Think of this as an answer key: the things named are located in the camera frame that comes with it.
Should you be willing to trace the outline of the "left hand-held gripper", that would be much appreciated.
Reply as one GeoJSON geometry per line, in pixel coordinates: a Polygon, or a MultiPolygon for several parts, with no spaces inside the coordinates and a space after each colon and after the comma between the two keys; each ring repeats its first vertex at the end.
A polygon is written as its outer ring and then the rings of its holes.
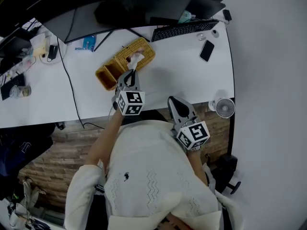
{"type": "Polygon", "coordinates": [[[145,92],[140,91],[138,72],[130,69],[124,72],[118,79],[118,87],[128,86],[131,90],[116,89],[111,102],[115,110],[122,115],[139,115],[145,105],[145,92]]]}

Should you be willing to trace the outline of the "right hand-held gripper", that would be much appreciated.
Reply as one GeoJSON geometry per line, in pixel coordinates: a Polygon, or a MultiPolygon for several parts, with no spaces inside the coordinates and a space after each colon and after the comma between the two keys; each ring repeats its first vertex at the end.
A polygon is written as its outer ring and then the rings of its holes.
{"type": "Polygon", "coordinates": [[[170,96],[168,109],[174,121],[172,128],[174,138],[184,150],[201,146],[211,137],[205,121],[196,116],[193,105],[186,100],[170,96]]]}

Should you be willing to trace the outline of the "white tissue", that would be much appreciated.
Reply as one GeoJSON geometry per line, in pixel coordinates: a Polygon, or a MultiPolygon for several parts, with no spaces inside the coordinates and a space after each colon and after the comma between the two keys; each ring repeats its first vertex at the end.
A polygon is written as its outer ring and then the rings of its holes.
{"type": "Polygon", "coordinates": [[[130,57],[130,63],[128,64],[128,69],[134,69],[136,70],[137,68],[137,64],[144,59],[144,55],[140,52],[134,53],[131,57],[130,57]]]}

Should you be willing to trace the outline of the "person's right forearm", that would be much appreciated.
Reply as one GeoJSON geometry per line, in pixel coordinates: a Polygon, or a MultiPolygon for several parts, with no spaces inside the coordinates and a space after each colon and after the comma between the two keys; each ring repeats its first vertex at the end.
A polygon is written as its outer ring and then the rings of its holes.
{"type": "Polygon", "coordinates": [[[205,171],[202,169],[201,151],[188,151],[187,158],[193,168],[195,175],[208,186],[208,181],[205,171]]]}

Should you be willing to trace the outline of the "person's left forearm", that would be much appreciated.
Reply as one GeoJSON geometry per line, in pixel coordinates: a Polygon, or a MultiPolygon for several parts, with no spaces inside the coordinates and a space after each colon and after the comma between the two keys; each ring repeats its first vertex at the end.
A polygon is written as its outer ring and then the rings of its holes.
{"type": "Polygon", "coordinates": [[[106,128],[91,146],[85,159],[85,165],[97,165],[101,161],[106,170],[123,118],[120,110],[113,114],[106,128]]]}

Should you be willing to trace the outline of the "woven wicker box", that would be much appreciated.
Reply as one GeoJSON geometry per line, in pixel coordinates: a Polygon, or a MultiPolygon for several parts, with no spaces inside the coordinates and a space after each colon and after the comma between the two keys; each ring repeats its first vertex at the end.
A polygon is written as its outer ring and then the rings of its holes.
{"type": "Polygon", "coordinates": [[[95,76],[107,91],[115,89],[119,77],[128,71],[128,57],[132,56],[139,49],[143,50],[142,55],[144,56],[136,66],[136,70],[140,70],[155,57],[154,50],[143,37],[123,47],[108,62],[96,70],[95,76]]]}

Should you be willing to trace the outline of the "small white desk fan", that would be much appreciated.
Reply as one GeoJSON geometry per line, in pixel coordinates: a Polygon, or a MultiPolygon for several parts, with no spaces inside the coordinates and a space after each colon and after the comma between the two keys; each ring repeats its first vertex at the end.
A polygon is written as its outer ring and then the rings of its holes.
{"type": "Polygon", "coordinates": [[[208,107],[211,111],[214,111],[221,118],[230,118],[236,110],[235,103],[228,97],[227,91],[218,90],[214,99],[208,103],[208,107]]]}

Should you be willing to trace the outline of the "blue plastic packet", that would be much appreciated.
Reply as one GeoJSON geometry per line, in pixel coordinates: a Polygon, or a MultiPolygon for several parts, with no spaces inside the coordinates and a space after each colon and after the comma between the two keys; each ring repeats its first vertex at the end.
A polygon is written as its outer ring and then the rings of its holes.
{"type": "Polygon", "coordinates": [[[89,50],[91,52],[94,51],[96,44],[96,36],[87,36],[83,39],[83,44],[81,47],[76,47],[75,50],[89,50]]]}

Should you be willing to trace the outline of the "person's cream knit sweater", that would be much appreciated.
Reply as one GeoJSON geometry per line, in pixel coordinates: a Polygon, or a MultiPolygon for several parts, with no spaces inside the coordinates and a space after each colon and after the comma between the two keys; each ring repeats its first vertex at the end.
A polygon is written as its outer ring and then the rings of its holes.
{"type": "Polygon", "coordinates": [[[81,166],[69,186],[66,230],[155,230],[170,216],[192,230],[244,230],[237,205],[203,183],[170,124],[124,126],[102,161],[81,166]]]}

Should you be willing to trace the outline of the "black smartphone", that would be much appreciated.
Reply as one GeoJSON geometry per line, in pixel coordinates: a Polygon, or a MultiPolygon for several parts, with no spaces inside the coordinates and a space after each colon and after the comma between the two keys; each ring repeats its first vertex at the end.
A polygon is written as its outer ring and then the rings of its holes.
{"type": "Polygon", "coordinates": [[[210,57],[211,57],[211,54],[214,50],[214,44],[209,41],[209,40],[206,40],[206,42],[204,43],[204,46],[200,52],[200,58],[206,62],[209,61],[210,57]]]}

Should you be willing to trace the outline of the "black office chair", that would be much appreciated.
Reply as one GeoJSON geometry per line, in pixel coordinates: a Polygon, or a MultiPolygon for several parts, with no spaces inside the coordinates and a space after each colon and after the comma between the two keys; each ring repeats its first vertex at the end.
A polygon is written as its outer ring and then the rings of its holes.
{"type": "Polygon", "coordinates": [[[222,193],[227,187],[231,189],[230,195],[233,195],[240,187],[241,182],[238,181],[235,185],[230,183],[237,166],[237,157],[232,154],[226,153],[220,156],[220,158],[214,163],[215,167],[210,168],[211,157],[206,154],[206,165],[209,167],[209,171],[205,172],[208,183],[215,184],[214,188],[219,193],[222,193]]]}

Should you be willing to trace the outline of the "large curved black monitor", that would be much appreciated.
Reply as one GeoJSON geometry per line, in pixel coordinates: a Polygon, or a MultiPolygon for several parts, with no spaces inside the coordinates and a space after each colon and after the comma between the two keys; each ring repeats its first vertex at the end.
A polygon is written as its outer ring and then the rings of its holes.
{"type": "Polygon", "coordinates": [[[113,30],[177,24],[191,0],[39,0],[27,9],[64,43],[113,30]]]}

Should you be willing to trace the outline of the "long black keyboard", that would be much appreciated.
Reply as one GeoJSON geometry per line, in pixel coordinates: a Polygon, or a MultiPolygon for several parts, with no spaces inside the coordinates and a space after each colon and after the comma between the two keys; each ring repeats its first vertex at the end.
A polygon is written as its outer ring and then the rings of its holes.
{"type": "Polygon", "coordinates": [[[153,32],[151,41],[155,42],[175,36],[209,31],[212,30],[218,23],[218,20],[206,20],[190,23],[180,23],[173,26],[157,28],[153,32]]]}

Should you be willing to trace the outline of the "teal bottle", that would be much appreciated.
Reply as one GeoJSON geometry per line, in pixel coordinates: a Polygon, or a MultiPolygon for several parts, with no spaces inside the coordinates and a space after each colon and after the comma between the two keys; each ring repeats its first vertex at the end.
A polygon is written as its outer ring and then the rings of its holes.
{"type": "Polygon", "coordinates": [[[184,10],[184,12],[182,13],[178,23],[187,23],[189,21],[191,21],[192,19],[194,19],[196,17],[195,14],[192,14],[191,12],[184,10]]]}

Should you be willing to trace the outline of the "beige box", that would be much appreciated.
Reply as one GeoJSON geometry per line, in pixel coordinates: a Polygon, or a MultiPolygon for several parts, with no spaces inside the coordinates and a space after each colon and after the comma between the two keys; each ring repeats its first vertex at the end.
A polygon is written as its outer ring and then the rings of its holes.
{"type": "Polygon", "coordinates": [[[46,33],[41,33],[30,39],[32,46],[32,56],[38,57],[49,52],[50,37],[46,33]]]}

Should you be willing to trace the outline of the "clear plastic cup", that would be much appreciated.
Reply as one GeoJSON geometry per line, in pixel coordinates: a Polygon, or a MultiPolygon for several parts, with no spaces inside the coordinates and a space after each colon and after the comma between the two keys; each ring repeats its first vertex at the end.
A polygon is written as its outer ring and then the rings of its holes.
{"type": "Polygon", "coordinates": [[[10,97],[11,98],[23,98],[27,97],[31,94],[31,87],[29,85],[26,86],[13,86],[10,89],[10,97]]]}

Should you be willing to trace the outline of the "black laptop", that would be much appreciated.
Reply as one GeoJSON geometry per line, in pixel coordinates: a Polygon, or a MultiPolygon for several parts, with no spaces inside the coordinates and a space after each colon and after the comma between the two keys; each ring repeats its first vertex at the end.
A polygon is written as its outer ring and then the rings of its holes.
{"type": "Polygon", "coordinates": [[[223,0],[190,0],[186,10],[197,19],[208,20],[223,10],[226,5],[222,3],[223,0]]]}

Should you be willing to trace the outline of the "small black keyboard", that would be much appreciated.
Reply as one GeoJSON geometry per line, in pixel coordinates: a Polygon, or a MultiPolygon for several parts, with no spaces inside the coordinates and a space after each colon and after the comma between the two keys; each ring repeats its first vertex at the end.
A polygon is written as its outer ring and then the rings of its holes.
{"type": "Polygon", "coordinates": [[[12,78],[10,81],[0,87],[2,100],[6,100],[10,97],[10,90],[13,86],[25,86],[25,77],[23,74],[12,78]]]}

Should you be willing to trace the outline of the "small dark monitor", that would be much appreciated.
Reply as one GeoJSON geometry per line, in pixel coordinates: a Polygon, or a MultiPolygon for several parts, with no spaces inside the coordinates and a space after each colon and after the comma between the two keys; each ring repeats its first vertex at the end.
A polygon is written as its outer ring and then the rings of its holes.
{"type": "Polygon", "coordinates": [[[31,46],[30,40],[35,35],[23,28],[14,30],[0,42],[0,76],[19,63],[23,49],[31,46]]]}

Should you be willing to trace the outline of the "dark blue jacket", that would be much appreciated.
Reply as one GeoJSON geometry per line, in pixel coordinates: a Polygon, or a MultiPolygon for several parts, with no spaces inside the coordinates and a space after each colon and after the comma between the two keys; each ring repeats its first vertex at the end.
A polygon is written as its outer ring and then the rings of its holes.
{"type": "Polygon", "coordinates": [[[53,145],[55,124],[0,128],[0,175],[10,176],[53,145]]]}

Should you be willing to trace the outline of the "beige bag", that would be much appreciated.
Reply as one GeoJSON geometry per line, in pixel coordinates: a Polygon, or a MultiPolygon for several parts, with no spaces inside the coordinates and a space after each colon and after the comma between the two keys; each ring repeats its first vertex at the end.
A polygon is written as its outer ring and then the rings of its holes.
{"type": "Polygon", "coordinates": [[[34,208],[40,194],[46,195],[46,191],[38,186],[32,188],[33,180],[29,177],[23,179],[24,198],[16,204],[16,208],[10,216],[10,227],[12,230],[24,230],[26,223],[31,217],[31,210],[34,208]]]}

